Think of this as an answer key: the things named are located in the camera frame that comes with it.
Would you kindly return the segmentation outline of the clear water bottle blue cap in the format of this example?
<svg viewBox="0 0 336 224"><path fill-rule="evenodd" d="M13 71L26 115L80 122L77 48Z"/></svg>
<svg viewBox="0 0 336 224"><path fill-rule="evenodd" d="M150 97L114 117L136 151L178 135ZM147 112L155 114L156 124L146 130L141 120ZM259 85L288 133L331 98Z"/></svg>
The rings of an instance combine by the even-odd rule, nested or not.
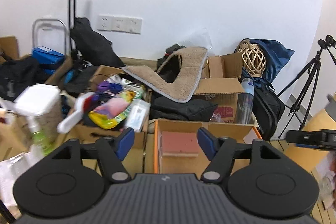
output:
<svg viewBox="0 0 336 224"><path fill-rule="evenodd" d="M254 99L254 85L251 78L245 78L241 82L244 93L238 95L235 123L248 124L251 119Z"/></svg>

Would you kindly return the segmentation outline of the red orange cardboard box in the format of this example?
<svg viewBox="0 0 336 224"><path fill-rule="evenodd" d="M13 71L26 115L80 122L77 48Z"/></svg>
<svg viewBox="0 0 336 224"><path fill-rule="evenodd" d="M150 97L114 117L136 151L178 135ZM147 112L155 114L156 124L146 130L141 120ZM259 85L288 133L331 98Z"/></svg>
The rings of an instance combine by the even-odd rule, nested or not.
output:
<svg viewBox="0 0 336 224"><path fill-rule="evenodd" d="M155 121L153 143L153 173L194 173L198 177L216 154L215 138L229 137L236 143L251 144L261 139L257 128L250 124L187 122L159 119Z"/></svg>

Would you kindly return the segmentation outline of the blue fabric bag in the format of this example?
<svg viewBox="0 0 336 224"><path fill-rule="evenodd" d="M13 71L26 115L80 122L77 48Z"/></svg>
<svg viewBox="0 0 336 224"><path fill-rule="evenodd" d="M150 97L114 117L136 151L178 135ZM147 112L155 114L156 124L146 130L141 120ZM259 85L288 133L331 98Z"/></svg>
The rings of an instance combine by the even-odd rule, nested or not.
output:
<svg viewBox="0 0 336 224"><path fill-rule="evenodd" d="M286 48L277 40L270 39L244 39L240 44L246 43L248 46L257 44L265 56L265 71L257 82L271 84L280 71L289 62L294 54L294 50Z"/></svg>

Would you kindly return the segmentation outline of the yellow pink snack bag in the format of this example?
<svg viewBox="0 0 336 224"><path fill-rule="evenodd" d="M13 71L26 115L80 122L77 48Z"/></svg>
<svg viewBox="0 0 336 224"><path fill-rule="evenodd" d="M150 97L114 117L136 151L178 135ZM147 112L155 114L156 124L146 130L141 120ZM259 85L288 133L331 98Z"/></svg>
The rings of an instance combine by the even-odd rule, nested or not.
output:
<svg viewBox="0 0 336 224"><path fill-rule="evenodd" d="M105 130L115 128L126 118L124 113L131 104L136 92L125 90L88 113L90 120Z"/></svg>

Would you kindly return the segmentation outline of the folding step stool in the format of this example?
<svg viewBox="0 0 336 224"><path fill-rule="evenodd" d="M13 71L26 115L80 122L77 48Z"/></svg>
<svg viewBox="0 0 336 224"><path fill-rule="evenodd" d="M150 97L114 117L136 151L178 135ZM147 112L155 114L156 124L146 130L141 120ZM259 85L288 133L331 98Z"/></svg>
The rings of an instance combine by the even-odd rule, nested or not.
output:
<svg viewBox="0 0 336 224"><path fill-rule="evenodd" d="M67 55L68 31L66 24L57 18L38 18L32 25L32 46L46 47Z"/></svg>

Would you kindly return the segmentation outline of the white lint roller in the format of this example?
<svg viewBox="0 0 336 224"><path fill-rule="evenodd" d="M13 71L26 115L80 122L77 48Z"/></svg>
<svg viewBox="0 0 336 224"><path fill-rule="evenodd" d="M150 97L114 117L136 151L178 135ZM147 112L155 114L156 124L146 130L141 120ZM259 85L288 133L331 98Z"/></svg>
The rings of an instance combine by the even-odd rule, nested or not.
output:
<svg viewBox="0 0 336 224"><path fill-rule="evenodd" d="M87 92L76 99L73 111L57 126L59 134L69 133L82 120L84 113L93 105L94 94L94 92Z"/></svg>

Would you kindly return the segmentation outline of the woven rattan ball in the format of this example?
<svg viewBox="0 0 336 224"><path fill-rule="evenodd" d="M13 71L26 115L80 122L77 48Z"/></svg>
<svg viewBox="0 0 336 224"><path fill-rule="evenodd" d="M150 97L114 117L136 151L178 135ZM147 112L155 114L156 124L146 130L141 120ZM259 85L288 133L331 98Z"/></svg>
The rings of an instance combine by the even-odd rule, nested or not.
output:
<svg viewBox="0 0 336 224"><path fill-rule="evenodd" d="M266 58L258 44L252 43L250 39L244 39L239 43L235 52L241 53L243 68L252 77L263 75L266 69Z"/></svg>

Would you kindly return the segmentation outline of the white plastic bottle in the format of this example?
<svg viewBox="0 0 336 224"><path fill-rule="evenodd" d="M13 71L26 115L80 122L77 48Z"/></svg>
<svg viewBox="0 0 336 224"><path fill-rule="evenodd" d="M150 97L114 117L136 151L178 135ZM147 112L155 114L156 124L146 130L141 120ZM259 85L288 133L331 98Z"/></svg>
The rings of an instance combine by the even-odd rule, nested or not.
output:
<svg viewBox="0 0 336 224"><path fill-rule="evenodd" d="M141 132L149 110L150 103L141 99L135 99L130 104L130 112L124 123L124 129L132 128L134 132Z"/></svg>

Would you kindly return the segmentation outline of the white wall socket strip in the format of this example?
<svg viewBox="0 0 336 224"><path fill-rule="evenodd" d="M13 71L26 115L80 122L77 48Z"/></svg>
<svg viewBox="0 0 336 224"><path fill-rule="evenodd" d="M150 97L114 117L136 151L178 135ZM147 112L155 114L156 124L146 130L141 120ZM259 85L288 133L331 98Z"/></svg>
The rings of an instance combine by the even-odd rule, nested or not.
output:
<svg viewBox="0 0 336 224"><path fill-rule="evenodd" d="M117 15L99 15L96 28L99 31L124 32L128 34L141 34L142 18L117 16Z"/></svg>

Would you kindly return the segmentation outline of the brown cardboard box with clutter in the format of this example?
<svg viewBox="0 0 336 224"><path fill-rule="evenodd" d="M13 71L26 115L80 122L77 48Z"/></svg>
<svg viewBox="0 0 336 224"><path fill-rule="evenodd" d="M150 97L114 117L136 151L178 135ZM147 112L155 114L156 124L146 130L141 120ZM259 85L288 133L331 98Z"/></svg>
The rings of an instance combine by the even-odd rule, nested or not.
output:
<svg viewBox="0 0 336 224"><path fill-rule="evenodd" d="M123 70L101 65L89 81L93 92L84 104L84 113L70 133L93 142L101 136L118 136L131 126L135 130L135 148L145 146L151 93Z"/></svg>

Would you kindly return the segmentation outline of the large open cardboard box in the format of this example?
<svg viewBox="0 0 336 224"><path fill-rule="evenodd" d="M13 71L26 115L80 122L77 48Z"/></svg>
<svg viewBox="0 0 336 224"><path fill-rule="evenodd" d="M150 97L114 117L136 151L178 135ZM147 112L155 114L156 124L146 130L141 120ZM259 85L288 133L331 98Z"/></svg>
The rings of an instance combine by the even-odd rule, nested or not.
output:
<svg viewBox="0 0 336 224"><path fill-rule="evenodd" d="M217 104L215 113L220 115L222 123L235 121L238 95L244 93L239 82L242 68L242 54L231 53L207 57L202 70L194 97Z"/></svg>

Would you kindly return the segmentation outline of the black bag on trolley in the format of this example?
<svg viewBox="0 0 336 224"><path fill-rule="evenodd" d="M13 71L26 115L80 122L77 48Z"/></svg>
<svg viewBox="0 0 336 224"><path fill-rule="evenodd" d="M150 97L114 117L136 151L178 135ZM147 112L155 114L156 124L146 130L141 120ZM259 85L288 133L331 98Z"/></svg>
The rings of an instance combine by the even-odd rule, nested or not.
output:
<svg viewBox="0 0 336 224"><path fill-rule="evenodd" d="M70 31L76 48L83 59L94 66L105 65L114 68L124 67L120 57L112 48L112 42L95 32L87 18L75 18L75 24Z"/></svg>

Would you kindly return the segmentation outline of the pink yellow sponge block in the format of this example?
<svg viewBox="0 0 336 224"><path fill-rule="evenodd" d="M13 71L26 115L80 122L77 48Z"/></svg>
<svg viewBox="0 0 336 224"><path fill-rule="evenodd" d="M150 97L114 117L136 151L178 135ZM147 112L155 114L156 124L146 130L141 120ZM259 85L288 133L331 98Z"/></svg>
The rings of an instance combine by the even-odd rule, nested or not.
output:
<svg viewBox="0 0 336 224"><path fill-rule="evenodd" d="M196 133L163 131L161 136L162 156L197 157L200 147Z"/></svg>

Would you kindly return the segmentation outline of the black backpack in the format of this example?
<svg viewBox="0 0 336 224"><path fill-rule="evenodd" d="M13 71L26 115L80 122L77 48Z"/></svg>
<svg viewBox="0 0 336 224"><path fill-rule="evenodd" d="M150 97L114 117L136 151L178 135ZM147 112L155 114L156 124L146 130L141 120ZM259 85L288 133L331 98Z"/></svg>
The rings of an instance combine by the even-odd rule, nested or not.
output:
<svg viewBox="0 0 336 224"><path fill-rule="evenodd" d="M260 83L255 87L252 108L259 124L259 133L267 141L275 134L277 124L285 110L284 103L276 96L272 88L272 85L265 83Z"/></svg>

